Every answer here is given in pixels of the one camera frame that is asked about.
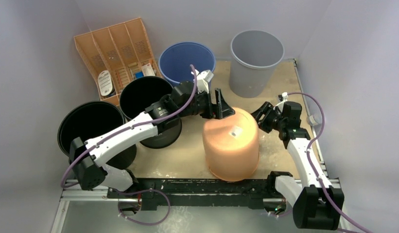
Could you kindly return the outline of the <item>white oval label tin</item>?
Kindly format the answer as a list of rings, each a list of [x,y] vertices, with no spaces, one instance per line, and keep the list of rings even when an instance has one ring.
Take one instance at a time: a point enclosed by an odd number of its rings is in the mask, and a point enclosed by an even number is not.
[[[108,98],[116,93],[112,76],[108,70],[104,70],[99,74],[97,84],[101,97],[103,98]]]

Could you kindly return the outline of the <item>small black plastic bucket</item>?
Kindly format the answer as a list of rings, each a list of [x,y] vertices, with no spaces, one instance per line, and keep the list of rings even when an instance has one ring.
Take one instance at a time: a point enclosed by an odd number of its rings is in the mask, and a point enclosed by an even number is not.
[[[159,101],[164,95],[172,92],[173,86],[166,80],[156,76],[145,76],[128,84],[120,96],[120,108],[127,119],[134,119],[152,103]],[[182,120],[177,126],[157,136],[147,138],[140,143],[151,149],[162,149],[173,144],[182,132]]]

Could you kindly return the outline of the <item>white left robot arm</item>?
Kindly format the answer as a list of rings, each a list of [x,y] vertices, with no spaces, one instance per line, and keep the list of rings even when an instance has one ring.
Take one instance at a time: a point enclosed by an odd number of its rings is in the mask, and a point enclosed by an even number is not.
[[[215,89],[215,95],[216,103],[212,103],[207,88],[199,90],[191,82],[173,87],[160,77],[148,76],[124,88],[119,107],[104,101],[77,107],[62,122],[58,136],[69,155],[69,169],[83,190],[104,185],[127,199],[135,197],[138,185],[128,167],[137,143],[165,148],[181,135],[183,117],[234,115],[220,89]]]

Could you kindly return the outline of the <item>large black plastic bucket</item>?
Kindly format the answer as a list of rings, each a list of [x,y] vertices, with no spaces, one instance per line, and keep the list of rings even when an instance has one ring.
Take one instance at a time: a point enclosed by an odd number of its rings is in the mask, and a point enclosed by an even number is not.
[[[61,151],[68,156],[70,143],[80,137],[86,141],[112,131],[125,123],[125,116],[114,105],[104,101],[84,103],[65,116],[57,134]]]

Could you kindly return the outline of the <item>small blue box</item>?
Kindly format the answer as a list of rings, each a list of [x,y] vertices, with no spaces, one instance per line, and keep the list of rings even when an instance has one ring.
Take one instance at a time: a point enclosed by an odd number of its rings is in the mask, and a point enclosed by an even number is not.
[[[142,78],[142,77],[144,77],[144,74],[143,74],[142,71],[139,71],[139,72],[136,72],[136,73],[135,73],[135,78],[136,78],[136,79],[139,79],[139,78]]]

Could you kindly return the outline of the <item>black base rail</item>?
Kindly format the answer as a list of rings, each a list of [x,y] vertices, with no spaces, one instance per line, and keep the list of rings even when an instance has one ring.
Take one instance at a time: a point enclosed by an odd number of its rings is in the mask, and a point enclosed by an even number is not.
[[[139,178],[123,194],[110,188],[107,197],[122,201],[139,200],[144,211],[159,206],[248,207],[282,213],[285,198],[269,179],[226,182],[219,179]]]

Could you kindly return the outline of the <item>blue plastic bucket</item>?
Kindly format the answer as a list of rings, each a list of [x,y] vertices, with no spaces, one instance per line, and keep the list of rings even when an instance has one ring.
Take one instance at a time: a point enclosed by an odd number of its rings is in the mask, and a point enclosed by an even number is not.
[[[158,60],[161,74],[172,86],[193,79],[190,65],[199,72],[214,71],[216,58],[213,52],[203,44],[180,42],[165,49]]]

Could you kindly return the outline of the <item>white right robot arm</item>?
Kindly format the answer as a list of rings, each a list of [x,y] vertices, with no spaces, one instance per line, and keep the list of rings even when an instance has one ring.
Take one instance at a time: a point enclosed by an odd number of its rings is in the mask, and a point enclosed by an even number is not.
[[[252,113],[259,129],[266,133],[275,130],[285,149],[291,155],[300,177],[300,183],[287,172],[272,171],[266,184],[267,194],[273,198],[282,195],[292,207],[297,228],[337,230],[344,193],[327,179],[311,149],[311,137],[301,127],[301,104],[284,101],[280,106],[265,102]]]

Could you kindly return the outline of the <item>white red card packet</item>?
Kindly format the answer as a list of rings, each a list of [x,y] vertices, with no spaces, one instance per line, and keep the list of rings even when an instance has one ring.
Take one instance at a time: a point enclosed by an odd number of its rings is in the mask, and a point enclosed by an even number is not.
[[[150,63],[147,63],[141,67],[141,71],[144,76],[155,76],[155,70]]]

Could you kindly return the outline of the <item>grey plastic bucket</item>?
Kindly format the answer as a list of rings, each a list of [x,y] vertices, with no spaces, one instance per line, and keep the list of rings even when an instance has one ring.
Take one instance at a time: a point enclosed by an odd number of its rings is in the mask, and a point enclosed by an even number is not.
[[[229,87],[242,98],[255,98],[265,89],[285,49],[274,35],[247,30],[234,36],[230,43],[232,62]]]

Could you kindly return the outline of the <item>orange slotted organizer rack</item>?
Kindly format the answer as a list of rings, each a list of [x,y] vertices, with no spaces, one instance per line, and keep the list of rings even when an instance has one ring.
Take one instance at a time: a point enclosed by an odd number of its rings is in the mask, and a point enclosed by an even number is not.
[[[149,37],[140,17],[77,35],[76,49],[94,81],[103,71],[111,75],[114,93],[101,101],[119,105],[123,89],[136,79],[136,74],[149,64],[155,76],[162,77]]]

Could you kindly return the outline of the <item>orange plastic bucket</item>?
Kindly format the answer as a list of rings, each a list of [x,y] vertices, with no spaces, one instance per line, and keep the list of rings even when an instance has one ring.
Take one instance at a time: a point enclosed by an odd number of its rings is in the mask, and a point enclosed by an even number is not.
[[[218,179],[237,182],[250,178],[260,160],[259,129],[251,114],[234,108],[235,114],[204,123],[205,160]]]

